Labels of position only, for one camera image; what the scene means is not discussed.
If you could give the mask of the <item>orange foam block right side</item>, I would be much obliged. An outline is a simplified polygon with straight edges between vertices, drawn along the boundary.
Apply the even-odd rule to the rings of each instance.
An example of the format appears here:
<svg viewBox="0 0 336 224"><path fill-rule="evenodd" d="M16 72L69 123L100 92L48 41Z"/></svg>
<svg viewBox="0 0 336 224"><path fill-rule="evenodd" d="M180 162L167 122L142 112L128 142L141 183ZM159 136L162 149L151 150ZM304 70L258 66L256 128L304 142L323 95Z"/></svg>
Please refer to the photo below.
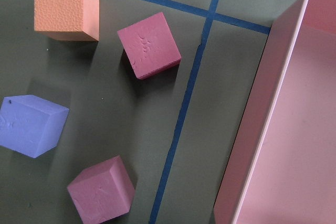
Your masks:
<svg viewBox="0 0 336 224"><path fill-rule="evenodd" d="M99 0L34 0L34 31L60 41L99 41Z"/></svg>

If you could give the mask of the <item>pink plastic tray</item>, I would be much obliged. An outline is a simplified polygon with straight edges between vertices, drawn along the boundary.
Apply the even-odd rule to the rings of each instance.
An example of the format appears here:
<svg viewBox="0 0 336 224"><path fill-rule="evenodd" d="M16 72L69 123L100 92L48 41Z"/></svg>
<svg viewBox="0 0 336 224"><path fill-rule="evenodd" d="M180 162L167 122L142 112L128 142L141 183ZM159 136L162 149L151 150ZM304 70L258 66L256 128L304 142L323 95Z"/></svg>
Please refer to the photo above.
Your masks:
<svg viewBox="0 0 336 224"><path fill-rule="evenodd" d="M297 0L273 22L214 217L335 223L335 0Z"/></svg>

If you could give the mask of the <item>magenta foam block far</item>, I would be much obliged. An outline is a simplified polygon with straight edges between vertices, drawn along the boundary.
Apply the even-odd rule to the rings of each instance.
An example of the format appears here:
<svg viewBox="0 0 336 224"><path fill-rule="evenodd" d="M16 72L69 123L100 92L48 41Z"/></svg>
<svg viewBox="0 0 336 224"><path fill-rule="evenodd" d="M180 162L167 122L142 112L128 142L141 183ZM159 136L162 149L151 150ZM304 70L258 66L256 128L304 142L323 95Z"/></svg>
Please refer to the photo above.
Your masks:
<svg viewBox="0 0 336 224"><path fill-rule="evenodd" d="M144 80L181 62L162 12L117 31L136 78Z"/></svg>

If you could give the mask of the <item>purple foam block right side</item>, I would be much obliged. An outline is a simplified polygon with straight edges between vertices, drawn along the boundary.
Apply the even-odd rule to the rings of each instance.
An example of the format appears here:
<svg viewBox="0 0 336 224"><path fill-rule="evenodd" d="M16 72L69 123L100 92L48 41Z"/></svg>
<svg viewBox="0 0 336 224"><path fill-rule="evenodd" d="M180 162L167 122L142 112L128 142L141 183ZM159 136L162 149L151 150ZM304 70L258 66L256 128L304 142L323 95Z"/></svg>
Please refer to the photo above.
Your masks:
<svg viewBox="0 0 336 224"><path fill-rule="evenodd" d="M5 97L1 146L36 158L57 146L69 109L35 95Z"/></svg>

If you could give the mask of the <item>magenta foam block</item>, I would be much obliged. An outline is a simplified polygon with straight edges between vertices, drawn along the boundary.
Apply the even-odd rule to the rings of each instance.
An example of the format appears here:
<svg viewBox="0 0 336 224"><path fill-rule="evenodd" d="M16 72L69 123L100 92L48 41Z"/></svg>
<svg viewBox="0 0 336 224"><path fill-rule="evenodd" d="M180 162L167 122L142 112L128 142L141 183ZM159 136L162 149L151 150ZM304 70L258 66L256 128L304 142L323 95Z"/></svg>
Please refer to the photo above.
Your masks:
<svg viewBox="0 0 336 224"><path fill-rule="evenodd" d="M135 194L120 156L84 169L67 190L83 223L103 223L127 214Z"/></svg>
<svg viewBox="0 0 336 224"><path fill-rule="evenodd" d="M136 78L144 80L181 62L162 12L117 31Z"/></svg>

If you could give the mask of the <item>magenta foam block near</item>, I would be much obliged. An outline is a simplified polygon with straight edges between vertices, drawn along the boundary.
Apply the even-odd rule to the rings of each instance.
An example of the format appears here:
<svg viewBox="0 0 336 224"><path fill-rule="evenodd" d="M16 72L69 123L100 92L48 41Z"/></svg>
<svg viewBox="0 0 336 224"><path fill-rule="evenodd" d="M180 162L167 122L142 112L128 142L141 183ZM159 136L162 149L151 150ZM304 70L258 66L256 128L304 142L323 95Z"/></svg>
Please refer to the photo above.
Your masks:
<svg viewBox="0 0 336 224"><path fill-rule="evenodd" d="M83 223L103 223L127 214L135 194L120 156L84 169L67 190Z"/></svg>

